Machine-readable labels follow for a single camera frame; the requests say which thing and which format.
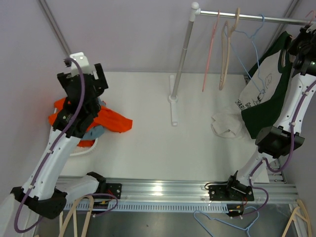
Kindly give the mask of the orange t shirt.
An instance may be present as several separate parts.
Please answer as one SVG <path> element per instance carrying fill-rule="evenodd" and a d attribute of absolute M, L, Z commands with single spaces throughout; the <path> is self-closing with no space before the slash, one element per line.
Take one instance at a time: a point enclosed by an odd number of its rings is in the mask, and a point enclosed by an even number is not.
<path fill-rule="evenodd" d="M 63 108 L 63 104 L 65 102 L 65 97 L 54 102 L 54 108 L 57 109 L 57 112 L 51 114 L 48 117 L 48 121 L 50 125 L 53 125 L 57 118 L 58 112 Z M 128 119 L 117 112 L 107 108 L 103 105 L 103 101 L 101 101 L 101 111 L 98 113 L 98 117 L 94 119 L 94 122 L 88 127 L 87 131 L 90 129 L 101 125 L 104 128 L 112 131 L 112 132 L 127 132 L 132 128 L 133 121 Z"/>
<path fill-rule="evenodd" d="M 82 148 L 90 148 L 94 145 L 95 143 L 95 140 L 81 140 L 79 143 L 78 143 L 78 147 L 82 147 Z"/>

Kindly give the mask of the blue grey t shirt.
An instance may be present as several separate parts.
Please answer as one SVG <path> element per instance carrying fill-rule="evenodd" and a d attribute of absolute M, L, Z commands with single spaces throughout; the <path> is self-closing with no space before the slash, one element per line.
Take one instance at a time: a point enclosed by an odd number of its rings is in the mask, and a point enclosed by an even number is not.
<path fill-rule="evenodd" d="M 102 125 L 94 125 L 89 129 L 84 136 L 81 138 L 82 141 L 95 140 L 103 135 L 105 132 L 105 127 Z"/>

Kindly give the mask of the green and pink shirt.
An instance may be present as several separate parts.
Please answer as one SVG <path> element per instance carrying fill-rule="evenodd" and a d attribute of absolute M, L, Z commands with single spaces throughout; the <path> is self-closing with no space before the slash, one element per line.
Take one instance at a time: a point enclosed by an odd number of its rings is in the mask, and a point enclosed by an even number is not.
<path fill-rule="evenodd" d="M 248 71 L 250 81 L 233 104 L 212 116 L 211 128 L 224 138 L 255 139 L 279 118 L 290 81 L 291 35 L 284 31 Z"/>

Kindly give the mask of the pink wire hanger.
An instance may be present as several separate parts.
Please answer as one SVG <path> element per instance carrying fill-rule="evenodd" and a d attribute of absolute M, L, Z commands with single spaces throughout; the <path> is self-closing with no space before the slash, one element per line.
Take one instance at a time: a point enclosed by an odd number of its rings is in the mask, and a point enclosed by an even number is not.
<path fill-rule="evenodd" d="M 218 10 L 218 12 L 217 12 L 217 19 L 216 19 L 216 22 L 214 23 L 213 28 L 212 28 L 212 34 L 211 34 L 211 38 L 210 38 L 209 51 L 208 51 L 208 58 L 207 58 L 207 63 L 206 63 L 204 78 L 203 78 L 202 92 L 204 92 L 206 82 L 207 82 L 207 74 L 209 72 L 209 65 L 210 65 L 210 59 L 211 59 L 212 48 L 213 48 L 213 43 L 214 43 L 214 37 L 215 37 L 216 31 L 217 31 L 217 25 L 219 22 L 219 18 L 220 18 L 220 10 Z"/>

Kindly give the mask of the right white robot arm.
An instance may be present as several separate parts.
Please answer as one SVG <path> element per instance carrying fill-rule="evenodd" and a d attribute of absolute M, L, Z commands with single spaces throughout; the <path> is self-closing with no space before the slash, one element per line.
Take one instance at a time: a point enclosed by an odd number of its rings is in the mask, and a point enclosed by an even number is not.
<path fill-rule="evenodd" d="M 307 24 L 299 35 L 291 39 L 282 33 L 259 65 L 250 71 L 259 75 L 261 66 L 272 62 L 277 55 L 276 75 L 266 76 L 265 85 L 275 90 L 266 101 L 241 111 L 241 118 L 250 137 L 255 139 L 256 150 L 246 165 L 230 176 L 224 195 L 229 200 L 253 201 L 255 181 L 261 169 L 272 173 L 283 171 L 291 161 L 295 149 L 305 141 L 301 126 L 308 105 L 316 92 L 316 26 Z"/>

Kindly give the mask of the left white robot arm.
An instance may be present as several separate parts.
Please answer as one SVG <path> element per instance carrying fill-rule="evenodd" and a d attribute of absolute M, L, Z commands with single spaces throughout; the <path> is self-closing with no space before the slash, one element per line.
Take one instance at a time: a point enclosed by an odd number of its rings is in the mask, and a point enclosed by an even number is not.
<path fill-rule="evenodd" d="M 53 123 L 53 131 L 36 169 L 23 186 L 11 190 L 18 202 L 48 219 L 57 217 L 67 202 L 87 194 L 101 198 L 106 193 L 106 179 L 95 172 L 87 173 L 64 188 L 56 187 L 67 159 L 101 110 L 98 97 L 108 88 L 101 64 L 94 67 L 94 73 L 57 75 L 67 94 L 63 108 Z"/>

